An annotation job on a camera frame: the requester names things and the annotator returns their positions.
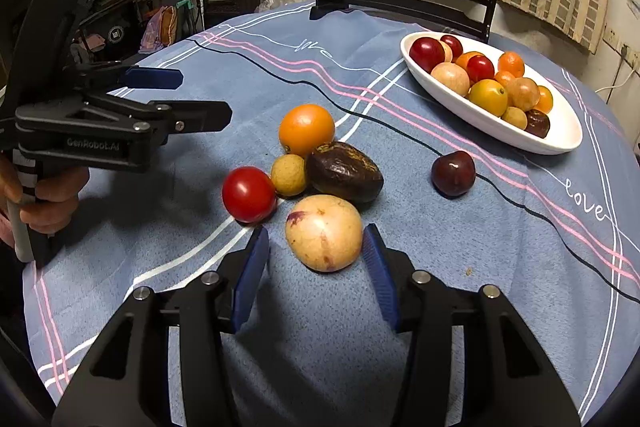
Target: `red tomato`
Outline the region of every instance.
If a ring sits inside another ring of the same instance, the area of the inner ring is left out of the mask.
[[[475,57],[471,57],[466,64],[466,73],[468,73],[469,81],[473,86],[476,82],[480,82],[480,80],[494,77],[494,64],[484,55],[476,55]]]
[[[257,223],[276,207],[276,189],[267,174],[255,167],[239,167],[225,178],[222,202],[241,223]]]

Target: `table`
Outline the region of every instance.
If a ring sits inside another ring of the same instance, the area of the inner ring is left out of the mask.
[[[586,421],[619,382],[640,344],[640,309],[580,264],[638,296],[640,169],[615,118],[587,87],[526,47],[492,35],[490,44],[518,52],[551,79],[575,109],[584,140],[574,152],[537,156],[484,135],[444,109],[408,73],[399,42],[420,26],[360,10],[310,21],[312,4],[251,14],[175,44],[141,62],[179,68],[175,92],[121,90],[158,98],[226,100],[234,111],[219,134],[171,137],[158,168],[139,175],[92,171],[78,213],[55,238],[60,253],[36,276],[24,271],[30,346],[55,401],[95,335],[139,285],[178,287],[244,247],[249,227],[222,205],[226,173],[254,165],[269,171],[282,153],[277,128],[300,103],[326,107],[337,139],[367,153],[385,175],[374,204],[362,211],[390,248],[448,285],[506,292],[548,353]],[[448,153],[477,154],[476,168],[500,190],[548,222],[509,204],[478,180],[468,195],[446,200],[430,183],[430,152],[378,124],[366,112]],[[393,334],[378,309],[362,261],[332,275],[307,270],[290,253],[284,221],[293,201],[266,223],[271,258],[251,317],[225,336],[230,374],[245,426],[385,426],[391,419],[409,338]],[[456,330],[450,420],[462,403],[462,331]],[[170,336],[174,421],[184,423],[177,335]]]

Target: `orange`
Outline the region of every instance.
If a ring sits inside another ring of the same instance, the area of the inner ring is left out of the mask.
[[[498,71],[509,71],[519,78],[524,76],[524,61],[516,52],[504,52],[498,58]]]
[[[324,107],[313,103],[290,110],[278,130],[278,138],[287,154],[303,158],[319,145],[331,142],[334,134],[334,118]]]
[[[466,71],[466,64],[469,62],[469,59],[471,57],[475,57],[476,55],[484,55],[480,52],[466,52],[463,53],[462,55],[460,55],[460,57],[458,57],[456,59],[456,64],[459,65],[463,70]]]
[[[509,82],[511,82],[512,80],[515,80],[516,77],[513,76],[509,71],[498,71],[495,74],[494,79],[497,82],[500,82],[500,85],[502,85],[502,87],[507,87],[507,84],[509,84]]]
[[[540,90],[540,100],[533,108],[542,111],[544,114],[549,114],[554,107],[554,96],[548,87],[538,86],[538,89]]]

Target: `fruit bowl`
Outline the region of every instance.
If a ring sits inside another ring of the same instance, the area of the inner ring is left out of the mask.
[[[439,40],[443,35],[444,33],[438,32],[416,32],[409,34],[400,42],[400,51],[407,67],[418,83],[444,107],[458,115],[462,120],[466,121],[466,123],[493,136],[495,139],[529,152],[554,155],[572,151],[580,145],[582,142],[582,126],[575,111],[551,82],[527,65],[525,65],[524,76],[533,79],[539,86],[548,87],[554,99],[554,107],[548,114],[551,128],[545,138],[539,138],[529,134],[497,118],[439,83],[429,73],[424,71],[409,56],[411,45],[416,39],[421,37],[432,37]],[[494,64],[497,64],[498,58],[502,55],[501,50],[488,44],[466,37],[457,37],[462,43],[465,52],[481,52],[490,58]]]

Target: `pink stripe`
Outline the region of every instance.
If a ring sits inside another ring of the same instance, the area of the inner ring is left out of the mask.
[[[413,121],[410,121],[410,120],[406,119],[405,117],[403,117],[403,116],[399,115],[398,113],[396,113],[396,112],[394,112],[394,111],[390,110],[389,108],[385,107],[384,105],[380,104],[379,102],[375,102],[375,101],[373,101],[373,100],[370,100],[370,99],[368,99],[368,98],[366,98],[366,97],[363,97],[363,96],[359,96],[359,95],[357,95],[357,94],[351,94],[351,93],[347,93],[347,92],[342,92],[342,91],[339,91],[339,90],[337,90],[337,89],[333,88],[333,87],[332,87],[332,86],[331,86],[331,85],[330,85],[330,84],[329,84],[329,83],[328,83],[328,82],[327,82],[327,81],[326,81],[326,80],[325,80],[325,79],[324,79],[324,78],[323,78],[323,77],[322,77],[322,76],[321,76],[321,75],[320,75],[316,70],[313,70],[313,69],[311,69],[311,68],[302,68],[302,69],[299,69],[299,70],[293,70],[293,69],[290,69],[290,68],[285,68],[284,66],[280,66],[280,65],[276,64],[275,62],[273,62],[273,61],[269,60],[268,58],[264,57],[264,56],[263,56],[263,55],[261,55],[260,53],[258,53],[258,52],[256,52],[256,51],[254,51],[254,50],[252,50],[252,49],[250,49],[250,48],[246,48],[246,47],[244,47],[244,46],[242,46],[242,45],[223,44],[222,42],[217,42],[216,44],[217,44],[217,45],[219,45],[219,46],[225,47],[225,48],[241,48],[241,49],[244,49],[244,50],[246,50],[246,51],[248,51],[248,52],[252,52],[253,54],[258,55],[260,58],[262,58],[262,59],[263,59],[263,60],[265,60],[266,62],[270,63],[271,65],[273,65],[273,66],[277,67],[278,69],[281,69],[281,70],[283,70],[283,71],[288,71],[289,73],[306,73],[306,72],[308,72],[308,73],[313,73],[313,74],[317,75],[317,76],[318,76],[318,77],[319,77],[319,78],[320,78],[320,79],[325,83],[325,85],[326,85],[326,86],[327,86],[327,87],[328,87],[332,92],[334,92],[335,94],[340,94],[340,95],[342,95],[342,96],[346,96],[346,97],[349,97],[349,98],[354,98],[354,99],[356,99],[356,100],[362,100],[363,102],[372,103],[373,105],[375,105],[375,106],[377,106],[377,107],[381,108],[382,110],[384,110],[384,111],[388,112],[389,114],[391,114],[391,115],[395,116],[396,118],[399,118],[399,120],[404,121],[405,123],[407,123],[407,124],[409,124],[409,125],[411,125],[411,126],[414,126],[414,127],[418,128],[418,129],[420,129],[420,130],[422,130],[422,131],[426,132],[427,134],[430,134],[431,136],[436,137],[437,139],[441,140],[442,142],[444,142],[444,143],[448,144],[450,147],[452,147],[452,148],[454,148],[454,149],[459,149],[459,147],[458,147],[457,145],[455,145],[455,144],[453,144],[452,142],[448,141],[448,140],[447,140],[447,139],[445,139],[444,137],[442,137],[442,136],[440,136],[440,135],[438,135],[438,134],[436,134],[436,133],[434,133],[434,132],[430,131],[429,129],[426,129],[425,127],[420,126],[419,124],[417,124],[417,123],[415,123],[415,122],[413,122]],[[362,88],[362,87],[353,87],[353,89],[363,90],[363,88]],[[491,165],[489,165],[489,164],[484,160],[484,158],[481,158],[480,156],[476,155],[475,153],[471,153],[471,152],[469,152],[469,151],[465,151],[465,152],[469,153],[472,157],[475,157],[476,159],[478,159],[479,161],[481,161],[482,163],[484,163],[484,164],[487,166],[487,168],[488,168],[491,172],[493,172],[496,176],[498,176],[498,178],[500,178],[500,179],[504,180],[504,181],[505,181],[505,182],[507,182],[508,184],[511,184],[511,185],[513,185],[513,186],[515,186],[515,187],[518,187],[518,188],[522,188],[522,189],[524,189],[524,190],[527,190],[527,191],[531,192],[533,195],[535,195],[535,197],[537,197],[537,198],[538,198],[538,199],[539,199],[539,200],[540,200],[540,201],[545,205],[545,207],[547,208],[547,210],[549,211],[549,213],[551,214],[551,216],[554,218],[554,220],[555,220],[555,221],[557,221],[557,222],[560,224],[560,226],[561,226],[561,227],[563,227],[567,232],[569,232],[569,233],[571,233],[573,236],[575,236],[578,240],[582,241],[585,245],[587,245],[588,247],[590,247],[590,248],[591,248],[591,250],[593,250],[593,251],[594,251],[594,253],[596,254],[596,256],[597,256],[601,261],[603,261],[603,263],[604,263],[604,264],[606,264],[606,266],[609,266],[611,269],[613,269],[613,270],[615,270],[615,271],[619,272],[619,273],[620,273],[620,275],[622,275],[623,277],[627,277],[627,278],[629,278],[629,279],[632,279],[634,282],[636,282],[636,284],[638,285],[638,287],[640,287],[640,282],[639,282],[638,280],[636,280],[636,277],[635,277],[634,275],[632,275],[632,274],[631,274],[631,273],[629,273],[629,272],[626,272],[626,271],[621,270],[621,269],[620,269],[620,268],[618,268],[617,266],[613,266],[613,265],[612,265],[611,263],[609,263],[606,259],[604,259],[604,257],[603,257],[603,256],[601,256],[601,254],[599,254],[599,253],[594,249],[593,245],[592,245],[592,244],[591,244],[591,243],[590,243],[590,242],[589,242],[589,241],[588,241],[584,236],[580,235],[580,233],[576,232],[574,229],[571,229],[571,227],[568,227],[567,225],[565,225],[564,223],[562,223],[562,222],[558,219],[558,217],[557,217],[555,214],[553,214],[553,213],[551,212],[551,210],[549,209],[549,207],[548,207],[548,205],[546,204],[545,200],[543,200],[543,196],[542,196],[541,194],[539,194],[536,190],[533,190],[532,188],[530,188],[530,187],[529,187],[529,186],[527,186],[527,185],[519,184],[518,182],[515,182],[514,180],[511,180],[510,178],[507,178],[506,176],[504,176],[504,175],[503,175],[503,174],[501,174],[500,172],[495,171],[495,169],[494,169],[494,168],[492,168],[492,166],[491,166]],[[552,206],[554,206],[554,207],[561,208],[561,207],[557,206],[557,205],[556,205],[556,204],[554,204],[554,203],[551,203],[551,204],[552,204]],[[571,214],[571,213],[569,213],[568,211],[566,211],[566,210],[564,210],[564,209],[562,209],[562,210],[563,210],[563,213],[566,213],[567,215],[572,216],[572,214]],[[577,219],[577,217],[573,216],[573,217],[572,217],[572,219],[574,219],[575,221],[577,221],[578,223],[580,223],[580,221]],[[622,259],[625,263],[627,263],[627,264],[631,265],[631,262],[630,262],[628,259],[626,259],[626,257],[622,256],[621,254],[619,254],[619,253],[617,253],[617,252],[613,252],[613,251],[612,251],[612,250],[610,250],[609,248],[606,248],[606,250],[607,250],[610,254],[612,254],[612,255],[614,255],[614,256],[617,256],[617,257],[620,257],[620,259]]]
[[[406,113],[406,114],[408,114],[408,115],[410,115],[410,116],[412,116],[414,118],[417,118],[417,120],[421,120],[421,121],[423,121],[425,123],[428,123],[429,125],[434,126],[438,130],[449,134],[449,136],[452,136],[452,137],[456,138],[457,140],[460,140],[462,143],[466,143],[467,145],[471,145],[471,146],[475,147],[476,149],[479,150],[479,152],[482,153],[482,155],[486,156],[492,162],[494,162],[496,165],[499,165],[503,169],[508,170],[509,172],[512,172],[513,174],[516,174],[517,176],[521,176],[521,177],[525,177],[525,178],[527,177],[527,175],[524,172],[521,172],[521,171],[519,171],[517,169],[514,169],[513,167],[511,167],[509,165],[506,165],[505,163],[500,162],[500,160],[496,159],[494,156],[491,156],[488,152],[486,152],[483,148],[481,148],[477,143],[475,143],[475,142],[473,142],[471,140],[468,140],[465,137],[462,137],[457,133],[454,133],[453,131],[447,129],[446,127],[443,127],[443,126],[441,126],[441,125],[439,125],[439,124],[437,124],[437,123],[435,123],[435,122],[433,122],[431,120],[428,120],[428,119],[424,118],[423,116],[420,116],[418,114],[415,114],[414,112],[411,112],[411,111],[405,109],[401,105],[398,105],[397,103],[394,103],[393,101],[389,100],[388,98],[385,98],[384,96],[380,96],[380,94],[377,93],[373,89],[370,89],[369,87],[348,86],[346,84],[341,84],[340,82],[338,82],[337,80],[332,78],[329,73],[327,73],[327,71],[322,66],[322,64],[319,64],[318,62],[316,62],[314,60],[297,60],[295,62],[291,62],[289,60],[284,60],[283,58],[278,58],[278,57],[276,57],[274,55],[271,55],[269,52],[265,51],[264,49],[259,48],[258,46],[255,46],[254,44],[251,44],[250,42],[241,42],[241,41],[233,41],[231,39],[225,39],[225,38],[216,38],[215,39],[215,44],[222,45],[222,44],[220,44],[220,41],[229,42],[230,44],[235,44],[235,45],[226,46],[226,47],[238,47],[238,48],[242,48],[242,49],[247,50],[247,51],[252,51],[251,49],[245,48],[243,46],[243,44],[246,44],[247,46],[250,46],[250,47],[260,51],[260,53],[263,53],[263,54],[267,55],[268,57],[271,57],[274,60],[277,60],[277,61],[279,61],[279,62],[281,62],[283,64],[289,64],[290,66],[299,66],[301,64],[312,64],[312,65],[318,67],[322,71],[322,73],[324,73],[327,76],[327,78],[329,80],[331,80],[332,83],[334,83],[336,86],[343,87],[344,89],[355,89],[355,90],[358,90],[358,91],[363,91],[364,90],[364,91],[370,92],[371,94],[379,97],[380,100],[384,100],[386,103],[392,105],[393,107],[403,111],[404,113]],[[311,70],[311,71],[313,71],[321,80],[324,81],[324,78],[322,78],[322,76],[316,70]]]
[[[560,84],[558,84],[557,82],[552,81],[550,78],[546,78],[546,79],[547,79],[549,82],[551,82],[554,86],[556,86],[559,90],[562,90],[562,91],[564,91],[565,93],[568,93],[568,94],[572,95],[572,96],[577,100],[577,98],[578,98],[578,97],[577,97],[577,96],[575,96],[575,93],[574,93],[573,91],[571,91],[571,90],[569,90],[569,89],[566,89],[565,87],[562,87]],[[612,130],[613,132],[615,132],[615,133],[616,133],[616,134],[618,134],[619,136],[622,136],[623,138],[625,137],[622,133],[620,133],[620,131],[618,130],[618,128],[617,128],[615,125],[613,125],[613,124],[611,123],[611,121],[610,121],[610,120],[607,120],[607,118],[606,118],[604,115],[600,114],[599,112],[597,112],[594,108],[592,108],[592,107],[591,107],[591,106],[589,106],[589,105],[584,104],[584,107],[586,107],[586,108],[590,111],[590,113],[592,113],[592,114],[593,114],[593,116],[595,116],[596,118],[598,118],[598,120],[600,120],[603,124],[605,124],[607,127],[609,127],[609,128],[610,128],[610,130]]]
[[[53,320],[53,315],[51,314],[51,306],[49,306],[49,296],[47,295],[47,287],[44,285],[44,279],[42,277],[40,277],[40,286],[42,287],[44,302],[47,306],[47,313],[49,314],[49,320],[51,322],[51,327],[53,328],[53,334],[56,337],[56,342],[58,343],[58,349],[60,350],[60,357],[62,357],[62,369],[65,373],[65,380],[66,380],[66,383],[69,383],[69,373],[66,370],[65,350],[62,349],[62,342],[60,341],[58,328],[56,327],[56,323]]]
[[[47,322],[44,319],[44,312],[42,311],[42,306],[40,304],[40,298],[38,297],[38,280],[36,275],[36,264],[33,263],[33,289],[36,292],[36,301],[38,302],[38,309],[40,310],[40,318],[42,320],[42,327],[44,327],[44,332],[47,335],[47,342],[49,343],[49,353],[51,355],[51,363],[53,365],[53,375],[56,378],[56,387],[58,391],[60,391],[60,396],[62,396],[62,386],[60,386],[60,380],[58,380],[58,370],[56,368],[56,356],[53,352],[53,343],[51,342],[51,336],[49,334],[49,328],[47,328]]]
[[[560,84],[558,84],[557,82],[552,81],[549,77],[546,77],[546,79],[551,82],[554,86],[556,86],[557,89],[567,92],[569,94],[573,94],[569,89],[566,89],[566,87],[562,87]]]

